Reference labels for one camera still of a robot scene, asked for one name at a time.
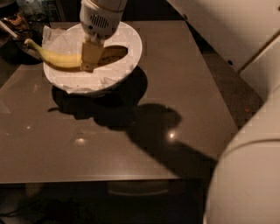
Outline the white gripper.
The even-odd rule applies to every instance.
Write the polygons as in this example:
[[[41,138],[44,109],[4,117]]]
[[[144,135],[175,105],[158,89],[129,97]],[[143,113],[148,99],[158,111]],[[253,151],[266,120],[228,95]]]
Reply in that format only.
[[[85,38],[81,47],[81,69],[92,72],[104,51],[104,41],[113,36],[120,24],[128,0],[81,0],[80,23]]]

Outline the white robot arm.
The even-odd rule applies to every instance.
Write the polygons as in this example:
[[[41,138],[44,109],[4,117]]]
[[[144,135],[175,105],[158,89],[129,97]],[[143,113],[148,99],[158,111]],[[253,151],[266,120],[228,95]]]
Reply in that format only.
[[[220,156],[203,224],[280,224],[280,0],[167,0],[263,98]]]

